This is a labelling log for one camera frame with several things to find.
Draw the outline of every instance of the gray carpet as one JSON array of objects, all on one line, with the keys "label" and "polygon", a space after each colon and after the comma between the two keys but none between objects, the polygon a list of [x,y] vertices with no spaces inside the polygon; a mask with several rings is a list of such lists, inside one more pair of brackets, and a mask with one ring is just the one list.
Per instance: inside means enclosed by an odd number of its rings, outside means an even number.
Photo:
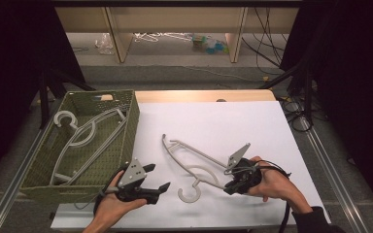
[{"label": "gray carpet", "polygon": [[[265,76],[257,68],[248,67],[200,67],[199,69],[206,71],[192,70],[190,67],[182,66],[82,67],[87,83],[96,89],[253,89],[263,84],[262,77]],[[272,73],[279,72],[276,69],[264,68],[264,70]],[[289,80],[286,80],[273,87],[273,92],[277,97],[287,95],[288,82]],[[77,89],[68,83],[65,86],[69,90]],[[323,117],[324,113],[317,113],[317,118],[314,118],[314,127],[342,181],[353,194],[354,201],[364,217],[369,232],[373,232],[373,194],[359,170],[346,161],[348,153],[334,132],[331,123],[318,119]],[[17,167],[29,150],[39,125],[40,110],[39,104],[35,100],[31,105],[29,115],[18,132],[17,139],[0,163],[0,196],[6,190]],[[293,136],[319,195],[330,213],[332,222],[340,225],[347,232],[353,232],[306,134],[293,130]],[[7,216],[1,232],[54,232],[50,229],[50,215],[55,211],[56,206],[42,206],[19,196]],[[265,228],[253,232],[270,233],[278,232],[278,229]],[[296,230],[289,228],[286,232],[296,232]]]}]

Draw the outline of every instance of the crate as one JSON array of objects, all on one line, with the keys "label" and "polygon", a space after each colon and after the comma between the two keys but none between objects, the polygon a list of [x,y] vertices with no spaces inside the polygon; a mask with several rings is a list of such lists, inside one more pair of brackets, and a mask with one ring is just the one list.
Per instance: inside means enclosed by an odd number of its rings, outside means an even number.
[{"label": "crate", "polygon": [[[73,113],[77,118],[78,126],[82,126],[104,111],[121,105],[127,106],[127,111],[124,112],[127,123],[122,132],[70,185],[50,185],[50,180],[55,162],[75,130],[69,125],[70,118],[63,118],[61,127],[57,127],[52,120],[34,152],[19,191],[28,198],[42,203],[90,201],[117,168],[131,160],[140,114],[135,92],[133,90],[71,91],[66,93],[59,107],[59,111]],[[119,116],[110,116],[100,121],[97,123],[95,137],[89,144],[80,148],[68,148],[58,167],[58,173],[72,176],[74,171],[78,171],[117,128],[118,119]]]}]

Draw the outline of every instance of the green woven basket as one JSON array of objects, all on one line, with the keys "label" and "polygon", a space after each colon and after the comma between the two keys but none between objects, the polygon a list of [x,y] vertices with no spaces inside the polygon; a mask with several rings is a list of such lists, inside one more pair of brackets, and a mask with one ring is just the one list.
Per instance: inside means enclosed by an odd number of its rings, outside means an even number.
[{"label": "green woven basket", "polygon": [[[73,113],[77,118],[78,126],[82,126],[104,111],[122,105],[127,106],[127,111],[124,112],[127,123],[123,131],[71,185],[50,185],[56,160],[75,132],[69,125],[70,118],[63,118],[61,127],[57,127],[52,120],[35,150],[19,191],[30,199],[43,203],[90,201],[114,171],[132,158],[140,114],[135,92],[133,90],[71,91],[66,93],[59,107],[59,111]],[[86,146],[69,148],[61,160],[58,173],[73,176],[74,171],[78,171],[117,128],[119,125],[117,118],[118,116],[111,116],[97,123],[96,135]],[[76,141],[79,142],[86,136],[82,135]]]}]

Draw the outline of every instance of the hand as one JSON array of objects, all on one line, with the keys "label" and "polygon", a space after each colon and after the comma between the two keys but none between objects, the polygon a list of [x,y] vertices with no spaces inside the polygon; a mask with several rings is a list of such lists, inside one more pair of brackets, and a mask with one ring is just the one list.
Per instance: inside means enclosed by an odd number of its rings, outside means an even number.
[{"label": "hand", "polygon": [[[251,161],[255,162],[259,160],[262,160],[259,156],[251,159]],[[260,166],[270,166],[264,161],[259,161],[258,163]],[[283,174],[271,169],[261,169],[261,173],[262,181],[248,190],[250,195],[262,196],[264,202],[267,202],[269,197],[281,198],[288,201],[295,213],[305,214],[313,211],[304,195]]]},{"label": "hand", "polygon": [[[117,173],[110,186],[118,182],[123,171]],[[107,194],[101,201],[90,225],[84,232],[104,232],[116,224],[126,213],[147,204],[146,199],[137,199],[131,202],[119,201],[114,193]]]}]

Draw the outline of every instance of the black sleeve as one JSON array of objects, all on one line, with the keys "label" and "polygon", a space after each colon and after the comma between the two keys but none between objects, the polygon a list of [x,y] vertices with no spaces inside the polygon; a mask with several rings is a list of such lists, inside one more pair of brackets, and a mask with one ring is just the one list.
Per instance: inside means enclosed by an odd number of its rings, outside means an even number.
[{"label": "black sleeve", "polygon": [[331,226],[325,219],[323,208],[313,207],[313,211],[308,214],[292,213],[296,221],[298,233],[343,233],[338,226]]}]

